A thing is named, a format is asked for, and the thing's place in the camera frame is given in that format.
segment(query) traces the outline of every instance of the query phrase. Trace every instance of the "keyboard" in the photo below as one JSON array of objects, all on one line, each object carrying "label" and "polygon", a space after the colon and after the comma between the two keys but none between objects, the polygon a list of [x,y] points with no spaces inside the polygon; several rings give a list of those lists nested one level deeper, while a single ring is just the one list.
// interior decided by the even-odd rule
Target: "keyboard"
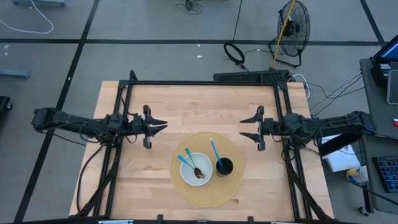
[{"label": "keyboard", "polygon": [[256,71],[256,72],[233,72],[233,73],[215,73],[214,81],[219,82],[287,82],[290,80],[290,72],[288,70]]},{"label": "keyboard", "polygon": [[374,165],[387,193],[398,192],[398,157],[373,157]]}]

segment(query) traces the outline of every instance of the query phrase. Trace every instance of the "blue spoon handle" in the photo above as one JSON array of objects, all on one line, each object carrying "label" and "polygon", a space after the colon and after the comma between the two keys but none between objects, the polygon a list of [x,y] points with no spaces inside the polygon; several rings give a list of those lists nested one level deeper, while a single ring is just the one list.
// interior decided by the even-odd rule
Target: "blue spoon handle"
[{"label": "blue spoon handle", "polygon": [[183,163],[185,163],[186,165],[188,165],[189,167],[191,167],[192,169],[195,169],[191,166],[191,164],[189,164],[181,155],[178,155],[177,158],[179,160],[181,160]]},{"label": "blue spoon handle", "polygon": [[189,158],[190,158],[191,161],[192,161],[192,164],[193,164],[194,168],[196,168],[196,165],[195,165],[195,163],[193,162],[193,159],[192,159],[192,156],[191,156],[191,152],[189,151],[189,148],[185,148],[185,152],[187,152]]},{"label": "blue spoon handle", "polygon": [[220,167],[223,168],[223,164],[221,163],[221,159],[220,159],[220,157],[219,157],[219,155],[217,153],[216,146],[214,145],[214,140],[210,139],[210,142],[211,142],[211,146],[213,146],[213,150],[214,150],[214,153],[216,154],[216,158],[218,160],[218,163],[220,164]]}]

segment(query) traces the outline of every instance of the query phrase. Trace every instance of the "wooden table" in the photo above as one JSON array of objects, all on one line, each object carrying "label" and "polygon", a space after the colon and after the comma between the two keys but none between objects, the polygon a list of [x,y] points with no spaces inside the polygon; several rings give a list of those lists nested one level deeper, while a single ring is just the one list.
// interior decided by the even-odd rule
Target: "wooden table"
[{"label": "wooden table", "polygon": [[[309,117],[302,83],[288,83],[288,86],[292,111]],[[102,83],[95,118],[104,118],[113,112],[117,87],[118,82]],[[272,87],[134,85],[132,89],[129,111],[142,114],[142,106],[149,105],[153,117],[168,121],[169,126],[152,138],[152,149],[142,146],[142,136],[138,136],[135,144],[123,142],[111,218],[153,220],[163,214],[165,220],[244,221],[248,216],[253,216],[255,221],[294,220],[286,168],[280,158],[282,144],[266,137],[266,150],[259,152],[256,143],[239,134],[257,131],[257,124],[239,121],[252,117],[259,105],[265,107],[265,118],[277,120]],[[284,108],[282,92],[280,97]],[[190,205],[170,181],[174,150],[184,138],[199,131],[226,136],[237,145],[245,161],[240,190],[229,202],[215,208]],[[317,150],[312,143],[308,147]],[[87,145],[82,164],[97,148],[97,144]],[[301,155],[308,191],[325,213],[333,217],[319,156],[305,150]],[[98,186],[103,156],[104,150],[88,164],[81,183],[80,206]],[[76,213],[75,196],[70,214]],[[100,214],[104,213],[107,196],[105,191]],[[301,217],[305,217],[298,189],[297,198]]]}]

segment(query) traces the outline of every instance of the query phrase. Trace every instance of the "white cable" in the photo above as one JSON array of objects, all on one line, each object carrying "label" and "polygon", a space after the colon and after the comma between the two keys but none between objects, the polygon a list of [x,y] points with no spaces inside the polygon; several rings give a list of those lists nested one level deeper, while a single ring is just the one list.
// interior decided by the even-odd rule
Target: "white cable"
[{"label": "white cable", "polygon": [[301,75],[301,74],[295,74],[295,75],[293,76],[293,78],[296,77],[296,76],[300,76],[300,77],[304,80],[304,83],[305,83],[305,85],[307,86],[307,99],[309,99],[310,96],[311,96],[311,92],[310,92],[310,87],[308,86],[308,83],[307,83],[306,79],[305,79],[304,76]]},{"label": "white cable", "polygon": [[37,11],[40,15],[42,15],[42,17],[43,17],[46,21],[48,21],[48,22],[50,23],[51,29],[50,29],[49,31],[47,31],[47,32],[37,32],[37,31],[29,31],[29,30],[20,30],[20,29],[16,29],[16,28],[13,28],[13,27],[7,25],[7,24],[6,24],[5,22],[3,22],[2,20],[0,20],[0,22],[1,22],[2,24],[4,24],[6,27],[8,27],[8,28],[10,28],[10,29],[12,29],[12,30],[18,31],[18,32],[24,32],[24,33],[29,33],[29,34],[49,34],[49,33],[51,33],[51,31],[54,30],[54,25],[52,24],[51,21],[49,21],[49,19],[47,19],[47,18],[42,14],[42,12],[40,12],[40,11],[37,9],[37,7],[36,7],[35,3],[33,2],[33,0],[30,0],[30,1],[31,1],[31,3],[32,3],[33,7],[35,7],[36,11]]}]

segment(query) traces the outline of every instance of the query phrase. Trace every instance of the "computer monitor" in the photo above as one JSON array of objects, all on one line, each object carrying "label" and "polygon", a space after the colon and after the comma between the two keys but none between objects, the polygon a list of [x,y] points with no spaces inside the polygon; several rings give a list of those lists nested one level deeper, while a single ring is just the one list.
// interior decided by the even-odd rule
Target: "computer monitor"
[{"label": "computer monitor", "polygon": [[374,55],[373,59],[377,63],[398,62],[398,35]]}]

